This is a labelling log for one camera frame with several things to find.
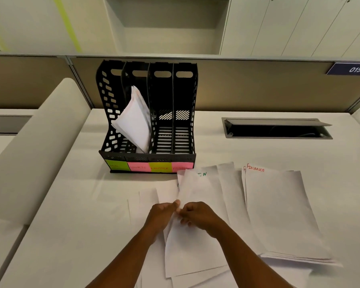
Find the hand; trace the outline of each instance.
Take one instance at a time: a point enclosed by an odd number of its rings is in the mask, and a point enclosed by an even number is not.
[[[179,206],[180,200],[176,200],[173,203],[161,203],[152,206],[143,229],[148,230],[149,234],[153,237],[153,242],[156,236],[167,227],[172,214]]]
[[[224,220],[204,202],[189,202],[183,209],[177,208],[176,212],[182,217],[181,224],[196,225],[214,238],[218,236],[220,228],[226,225]]]

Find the open shelf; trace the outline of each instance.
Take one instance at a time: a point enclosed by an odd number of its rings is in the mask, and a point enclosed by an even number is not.
[[[123,53],[219,54],[229,0],[105,0]]]

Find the sign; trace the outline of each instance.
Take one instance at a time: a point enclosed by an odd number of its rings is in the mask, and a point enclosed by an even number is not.
[[[327,75],[360,76],[360,64],[335,62]]]

